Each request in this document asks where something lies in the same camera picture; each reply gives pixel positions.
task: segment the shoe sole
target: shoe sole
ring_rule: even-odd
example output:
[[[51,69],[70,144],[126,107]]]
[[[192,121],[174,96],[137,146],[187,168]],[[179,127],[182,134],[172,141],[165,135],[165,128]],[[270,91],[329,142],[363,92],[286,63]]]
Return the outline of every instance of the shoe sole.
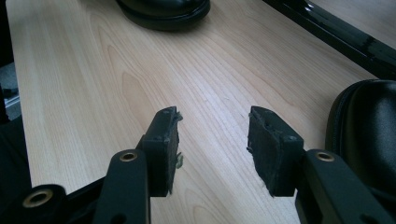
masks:
[[[198,8],[184,15],[152,17],[133,11],[124,5],[121,0],[117,0],[117,3],[129,20],[145,28],[159,31],[173,31],[191,27],[205,17],[210,10],[210,0],[205,0]]]

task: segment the dark floor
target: dark floor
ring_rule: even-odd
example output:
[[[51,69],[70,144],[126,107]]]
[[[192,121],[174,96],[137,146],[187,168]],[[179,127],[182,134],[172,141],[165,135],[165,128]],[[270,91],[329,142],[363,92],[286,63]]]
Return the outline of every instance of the dark floor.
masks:
[[[15,64],[10,63],[0,67],[0,83],[3,90],[18,88],[17,76],[15,74]],[[21,115],[21,103],[18,94],[5,96],[6,109],[9,119],[15,119]]]

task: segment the black leather shoe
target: black leather shoe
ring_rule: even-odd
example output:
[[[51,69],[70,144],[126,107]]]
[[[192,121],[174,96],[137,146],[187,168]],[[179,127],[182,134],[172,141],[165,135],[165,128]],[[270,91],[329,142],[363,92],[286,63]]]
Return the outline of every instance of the black leather shoe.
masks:
[[[330,112],[326,149],[340,155],[381,202],[396,208],[396,82],[365,80]]]
[[[209,0],[117,0],[125,16],[153,30],[179,30],[200,21],[210,10]]]

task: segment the wood grain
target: wood grain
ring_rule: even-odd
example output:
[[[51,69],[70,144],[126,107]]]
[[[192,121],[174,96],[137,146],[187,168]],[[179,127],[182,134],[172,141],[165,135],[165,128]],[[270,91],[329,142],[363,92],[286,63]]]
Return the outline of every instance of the wood grain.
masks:
[[[7,1],[33,185],[67,192],[134,148],[156,111],[176,105],[174,194],[152,223],[296,223],[246,151],[252,105],[274,110],[323,148],[332,101],[372,75],[260,0],[212,0],[194,28],[156,32],[115,1]]]

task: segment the light wood surface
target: light wood surface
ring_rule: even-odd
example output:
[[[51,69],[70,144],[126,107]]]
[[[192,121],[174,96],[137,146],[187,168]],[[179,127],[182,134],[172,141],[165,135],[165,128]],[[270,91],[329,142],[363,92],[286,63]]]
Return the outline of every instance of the light wood surface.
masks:
[[[333,100],[373,78],[261,0],[212,0],[196,27],[141,28],[112,0],[7,1],[33,185],[67,192],[134,148],[156,111],[176,105],[174,194],[152,223],[297,223],[271,198],[246,151],[252,105],[323,148]]]
[[[396,1],[310,0],[334,16],[396,49]]]

